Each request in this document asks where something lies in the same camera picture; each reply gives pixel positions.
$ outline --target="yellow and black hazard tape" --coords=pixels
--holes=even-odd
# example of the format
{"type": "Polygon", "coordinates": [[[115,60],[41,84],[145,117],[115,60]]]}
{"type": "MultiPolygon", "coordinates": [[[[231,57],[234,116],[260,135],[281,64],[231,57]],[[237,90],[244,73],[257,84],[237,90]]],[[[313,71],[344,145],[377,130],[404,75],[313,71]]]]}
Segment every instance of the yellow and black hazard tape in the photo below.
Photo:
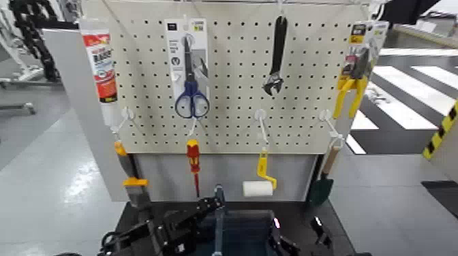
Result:
{"type": "Polygon", "coordinates": [[[442,124],[439,127],[439,130],[434,133],[431,141],[426,145],[423,156],[426,159],[431,159],[433,157],[434,152],[439,148],[442,141],[444,140],[445,135],[450,131],[453,126],[453,123],[458,119],[458,101],[453,106],[452,110],[448,113],[448,115],[442,121],[442,124]]]}

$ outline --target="black wrench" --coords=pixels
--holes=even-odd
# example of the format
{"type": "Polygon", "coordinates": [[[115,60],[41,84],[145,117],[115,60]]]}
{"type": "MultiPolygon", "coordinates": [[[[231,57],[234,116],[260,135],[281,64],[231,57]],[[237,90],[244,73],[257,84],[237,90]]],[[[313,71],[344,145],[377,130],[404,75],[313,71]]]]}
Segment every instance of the black wrench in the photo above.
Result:
{"type": "Polygon", "coordinates": [[[280,77],[281,60],[283,59],[283,51],[285,50],[286,30],[288,28],[288,21],[284,16],[278,16],[275,22],[274,42],[273,42],[273,57],[272,68],[269,73],[269,78],[264,82],[262,88],[267,94],[272,96],[272,88],[277,93],[280,92],[281,85],[284,80],[280,77]]]}

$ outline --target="white pegboard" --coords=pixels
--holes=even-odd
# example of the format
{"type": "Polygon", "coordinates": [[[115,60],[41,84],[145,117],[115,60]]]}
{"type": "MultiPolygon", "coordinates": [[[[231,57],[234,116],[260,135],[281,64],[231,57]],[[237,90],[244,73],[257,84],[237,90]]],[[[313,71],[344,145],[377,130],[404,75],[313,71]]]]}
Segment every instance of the white pegboard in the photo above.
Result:
{"type": "Polygon", "coordinates": [[[209,114],[195,130],[202,153],[259,153],[262,140],[254,112],[264,109],[270,151],[322,154],[330,141],[321,110],[333,110],[337,75],[359,5],[284,4],[288,18],[280,94],[262,90],[270,68],[279,8],[272,3],[177,3],[89,1],[90,17],[108,18],[120,105],[136,113],[121,131],[130,153],[184,153],[191,120],[174,111],[163,20],[207,19],[209,114]]]}

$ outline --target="yellow handle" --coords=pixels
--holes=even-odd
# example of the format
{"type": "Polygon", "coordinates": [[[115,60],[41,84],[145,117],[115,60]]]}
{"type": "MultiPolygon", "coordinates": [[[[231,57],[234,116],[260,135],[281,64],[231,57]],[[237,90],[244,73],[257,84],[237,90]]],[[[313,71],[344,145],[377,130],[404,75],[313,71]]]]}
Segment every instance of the yellow handle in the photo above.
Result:
{"type": "Polygon", "coordinates": [[[347,91],[350,90],[350,88],[352,87],[353,83],[354,83],[354,79],[347,80],[345,85],[340,90],[337,96],[337,101],[335,102],[335,109],[334,109],[334,114],[333,114],[334,119],[339,118],[340,112],[342,111],[342,107],[344,106],[343,104],[344,104],[345,96],[347,94],[347,91]]]}
{"type": "Polygon", "coordinates": [[[356,81],[356,96],[353,100],[352,106],[350,107],[350,111],[348,113],[348,116],[350,118],[354,118],[354,116],[356,116],[356,111],[359,108],[359,104],[361,104],[361,101],[363,100],[364,90],[366,89],[366,86],[367,86],[366,77],[356,81]]]}
{"type": "Polygon", "coordinates": [[[259,177],[272,182],[273,189],[277,188],[277,179],[267,176],[267,150],[262,150],[259,154],[257,174],[259,177]]]}

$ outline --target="tube package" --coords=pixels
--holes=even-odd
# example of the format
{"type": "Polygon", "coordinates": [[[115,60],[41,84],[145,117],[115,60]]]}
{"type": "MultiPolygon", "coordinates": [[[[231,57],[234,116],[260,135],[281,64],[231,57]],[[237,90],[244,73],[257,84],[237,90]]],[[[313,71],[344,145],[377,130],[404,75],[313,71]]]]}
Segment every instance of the tube package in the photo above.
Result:
{"type": "Polygon", "coordinates": [[[80,32],[97,87],[104,123],[109,127],[117,127],[122,117],[118,106],[108,23],[97,19],[81,19],[80,32]]]}

